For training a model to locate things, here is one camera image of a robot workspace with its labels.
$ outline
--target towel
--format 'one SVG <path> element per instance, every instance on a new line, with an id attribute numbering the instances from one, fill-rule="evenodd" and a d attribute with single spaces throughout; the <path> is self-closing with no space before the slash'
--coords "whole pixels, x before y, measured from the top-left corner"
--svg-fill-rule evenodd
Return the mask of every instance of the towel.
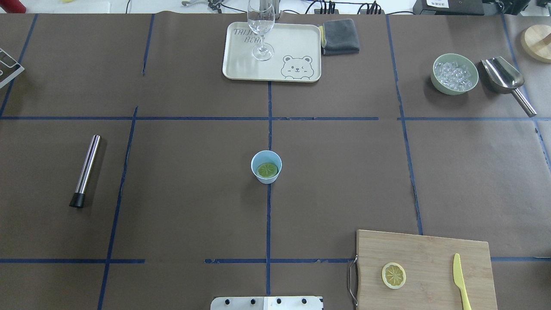
<path id="1" fill-rule="evenodd" d="M 360 52 L 360 40 L 356 25 L 351 19 L 330 20 L 323 23 L 321 30 L 321 47 L 323 54 L 341 55 Z"/>

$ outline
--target yellow knife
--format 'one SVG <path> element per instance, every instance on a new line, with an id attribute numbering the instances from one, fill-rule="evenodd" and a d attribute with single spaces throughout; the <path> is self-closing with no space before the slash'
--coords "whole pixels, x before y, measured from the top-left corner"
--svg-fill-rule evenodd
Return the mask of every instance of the yellow knife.
<path id="1" fill-rule="evenodd" d="M 467 289 L 465 288 L 465 280 L 463 279 L 463 270 L 461 270 L 461 258 L 455 253 L 453 257 L 453 281 L 461 291 L 461 300 L 463 301 L 463 310 L 471 310 L 471 304 L 467 297 Z"/>

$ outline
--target round wooden board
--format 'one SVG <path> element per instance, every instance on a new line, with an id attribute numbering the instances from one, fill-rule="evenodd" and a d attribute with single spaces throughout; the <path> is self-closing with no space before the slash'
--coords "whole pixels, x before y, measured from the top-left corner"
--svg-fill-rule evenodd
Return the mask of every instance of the round wooden board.
<path id="1" fill-rule="evenodd" d="M 534 25 L 522 33 L 524 50 L 535 59 L 551 63 L 551 26 Z"/>

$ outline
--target lime slice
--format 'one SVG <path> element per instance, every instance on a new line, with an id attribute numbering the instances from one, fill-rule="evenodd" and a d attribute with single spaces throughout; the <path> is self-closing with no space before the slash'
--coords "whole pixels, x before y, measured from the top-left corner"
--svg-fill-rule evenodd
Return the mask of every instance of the lime slice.
<path id="1" fill-rule="evenodd" d="M 272 178 L 277 174 L 277 166 L 272 163 L 263 163 L 258 166 L 256 172 L 261 178 Z"/>
<path id="2" fill-rule="evenodd" d="M 392 289 L 400 288 L 406 283 L 406 271 L 397 263 L 388 263 L 382 268 L 382 281 Z"/>

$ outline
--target cutting board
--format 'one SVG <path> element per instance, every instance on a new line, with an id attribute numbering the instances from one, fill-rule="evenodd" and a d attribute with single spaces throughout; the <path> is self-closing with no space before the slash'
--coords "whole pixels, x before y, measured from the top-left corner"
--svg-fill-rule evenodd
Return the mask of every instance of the cutting board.
<path id="1" fill-rule="evenodd" d="M 358 230 L 358 308 L 364 310 L 461 310 L 453 283 L 453 255 L 459 253 L 472 309 L 497 310 L 487 242 Z M 381 272 L 402 265 L 406 283 L 388 288 Z"/>

